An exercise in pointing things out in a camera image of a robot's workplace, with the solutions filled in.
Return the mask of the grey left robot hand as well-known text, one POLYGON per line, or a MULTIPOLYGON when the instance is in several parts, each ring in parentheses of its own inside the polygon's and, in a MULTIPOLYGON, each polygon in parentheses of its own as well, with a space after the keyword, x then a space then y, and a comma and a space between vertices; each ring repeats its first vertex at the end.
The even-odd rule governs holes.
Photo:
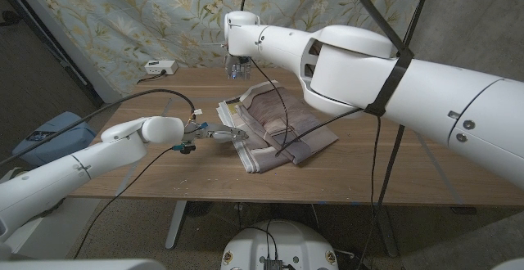
POLYGON ((223 124, 196 123, 192 121, 184 128, 182 142, 194 142, 197 139, 213 138, 218 143, 243 142, 249 135, 234 127, 223 124))

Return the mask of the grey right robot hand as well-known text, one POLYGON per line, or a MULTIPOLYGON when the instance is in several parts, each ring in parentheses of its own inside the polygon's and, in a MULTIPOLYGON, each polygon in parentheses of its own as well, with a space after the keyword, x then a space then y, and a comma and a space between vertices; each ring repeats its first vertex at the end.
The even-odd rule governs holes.
POLYGON ((224 58, 224 68, 229 79, 249 79, 251 77, 250 57, 228 54, 224 58))

